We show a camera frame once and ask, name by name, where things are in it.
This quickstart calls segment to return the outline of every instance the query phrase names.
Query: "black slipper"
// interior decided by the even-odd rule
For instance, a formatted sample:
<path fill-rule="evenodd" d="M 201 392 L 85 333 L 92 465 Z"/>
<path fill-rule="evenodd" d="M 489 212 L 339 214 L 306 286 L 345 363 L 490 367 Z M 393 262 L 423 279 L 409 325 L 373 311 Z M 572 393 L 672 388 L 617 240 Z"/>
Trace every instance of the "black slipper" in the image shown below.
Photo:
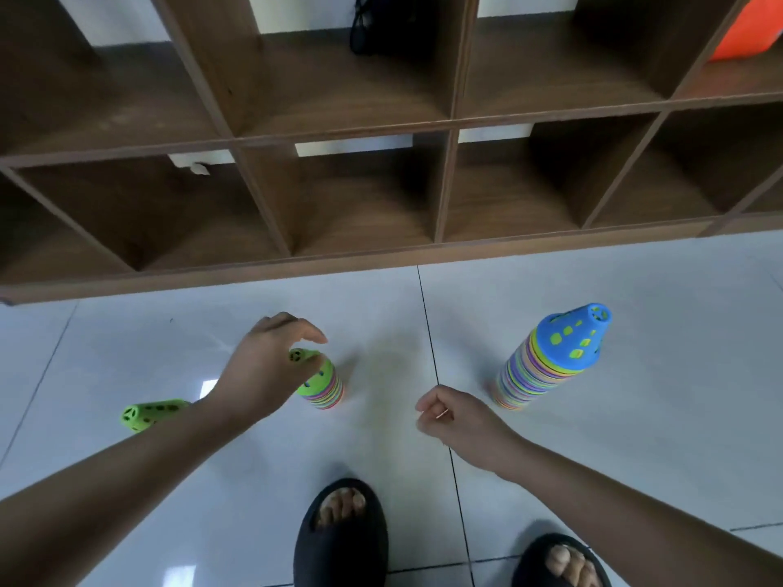
<path fill-rule="evenodd" d="M 361 516 L 316 529 L 323 500 L 340 488 L 355 488 L 367 501 Z M 294 551 L 294 587 L 383 587 L 388 533 L 380 501 L 360 480 L 343 478 L 324 488 L 299 528 Z"/>
<path fill-rule="evenodd" d="M 563 577 L 555 577 L 544 563 L 552 546 L 558 544 L 570 545 L 574 550 L 582 552 L 585 560 L 595 565 L 595 572 L 602 586 L 612 587 L 604 567 L 592 550 L 578 539 L 565 534 L 545 534 L 528 546 L 514 572 L 514 579 L 511 581 L 512 587 L 571 587 L 571 583 Z"/>

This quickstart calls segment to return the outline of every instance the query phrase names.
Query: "orange bag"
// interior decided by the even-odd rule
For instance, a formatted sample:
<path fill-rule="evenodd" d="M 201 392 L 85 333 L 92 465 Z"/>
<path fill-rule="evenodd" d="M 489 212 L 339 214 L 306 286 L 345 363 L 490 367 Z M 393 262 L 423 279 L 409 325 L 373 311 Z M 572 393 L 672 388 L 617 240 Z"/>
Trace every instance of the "orange bag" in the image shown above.
<path fill-rule="evenodd" d="M 763 53 L 783 31 L 783 0 L 750 0 L 710 61 Z"/>

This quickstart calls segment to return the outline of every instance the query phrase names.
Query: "person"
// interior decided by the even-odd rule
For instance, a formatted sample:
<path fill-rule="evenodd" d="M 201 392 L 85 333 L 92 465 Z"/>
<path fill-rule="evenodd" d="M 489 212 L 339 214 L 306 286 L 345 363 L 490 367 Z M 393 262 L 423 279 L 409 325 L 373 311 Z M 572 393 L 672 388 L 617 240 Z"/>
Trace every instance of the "person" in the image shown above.
<path fill-rule="evenodd" d="M 0 584 L 82 580 L 204 460 L 318 371 L 318 356 L 289 360 L 300 340 L 327 342 L 304 319 L 264 317 L 205 398 L 3 500 Z M 527 441 L 470 394 L 436 386 L 416 410 L 421 432 L 530 491 L 591 544 L 542 536 L 522 555 L 515 587 L 609 587 L 593 551 L 634 587 L 783 585 L 783 559 Z M 372 489 L 353 478 L 326 487 L 302 521 L 294 584 L 380 586 L 386 566 L 386 522 Z"/>

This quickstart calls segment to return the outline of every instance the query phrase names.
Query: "human arm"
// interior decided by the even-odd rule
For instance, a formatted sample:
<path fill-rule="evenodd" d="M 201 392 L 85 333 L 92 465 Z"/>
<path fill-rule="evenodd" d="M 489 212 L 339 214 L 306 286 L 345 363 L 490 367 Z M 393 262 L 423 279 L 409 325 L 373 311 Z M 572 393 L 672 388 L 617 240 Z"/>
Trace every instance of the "human arm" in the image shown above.
<path fill-rule="evenodd" d="M 419 430 L 531 492 L 634 587 L 783 584 L 783 559 L 525 440 L 470 394 L 436 386 L 416 409 Z"/>
<path fill-rule="evenodd" d="M 200 464 L 318 370 L 294 342 L 327 341 L 288 313 L 242 339 L 204 399 L 0 502 L 0 584 L 75 585 Z"/>

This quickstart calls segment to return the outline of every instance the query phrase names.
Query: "person's left hand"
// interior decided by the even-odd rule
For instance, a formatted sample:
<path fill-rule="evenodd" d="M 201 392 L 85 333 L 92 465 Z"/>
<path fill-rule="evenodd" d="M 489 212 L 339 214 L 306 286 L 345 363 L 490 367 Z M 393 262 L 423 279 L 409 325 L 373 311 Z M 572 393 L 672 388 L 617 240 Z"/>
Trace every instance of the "person's left hand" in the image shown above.
<path fill-rule="evenodd" d="M 264 317 L 242 338 L 204 400 L 246 424 L 274 413 L 323 363 L 321 355 L 292 362 L 288 351 L 299 340 L 327 343 L 306 319 L 290 313 Z"/>

